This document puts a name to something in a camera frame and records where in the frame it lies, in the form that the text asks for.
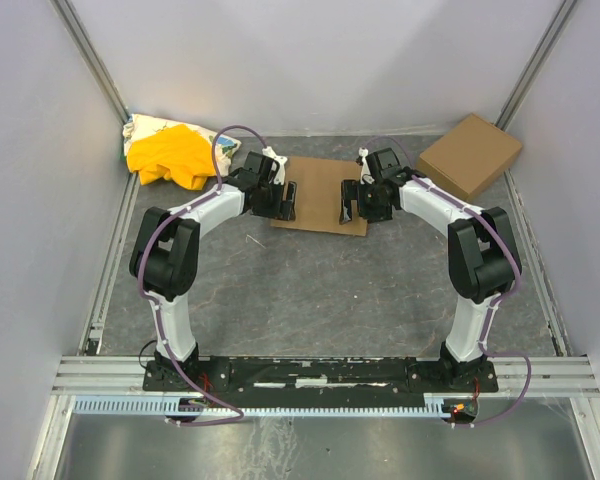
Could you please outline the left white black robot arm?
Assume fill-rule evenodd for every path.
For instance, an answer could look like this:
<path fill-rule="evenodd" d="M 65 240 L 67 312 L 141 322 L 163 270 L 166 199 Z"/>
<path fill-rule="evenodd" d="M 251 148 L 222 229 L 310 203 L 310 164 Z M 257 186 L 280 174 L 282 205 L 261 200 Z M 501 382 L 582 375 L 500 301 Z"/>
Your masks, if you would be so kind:
<path fill-rule="evenodd" d="M 271 147 L 251 152 L 242 167 L 197 199 L 169 210 L 152 207 L 145 212 L 129 269 L 139 282 L 141 296 L 150 303 L 160 362 L 177 362 L 184 370 L 197 363 L 188 292 L 197 276 L 203 237 L 245 213 L 295 219 L 297 184 L 286 180 L 288 163 Z"/>

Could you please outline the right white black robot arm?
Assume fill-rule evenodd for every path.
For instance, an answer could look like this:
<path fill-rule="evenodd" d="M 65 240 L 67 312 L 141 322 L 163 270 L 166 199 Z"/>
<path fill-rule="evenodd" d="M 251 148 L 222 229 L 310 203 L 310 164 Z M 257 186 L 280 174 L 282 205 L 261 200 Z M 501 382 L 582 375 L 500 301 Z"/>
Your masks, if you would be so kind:
<path fill-rule="evenodd" d="M 458 295 L 451 331 L 441 356 L 457 369 L 487 355 L 487 336 L 499 304 L 519 285 L 521 261 L 511 223 L 501 208 L 481 209 L 403 166 L 385 148 L 359 149 L 358 179 L 341 182 L 339 222 L 354 214 L 388 221 L 396 211 L 424 220 L 447 240 L 448 275 Z"/>

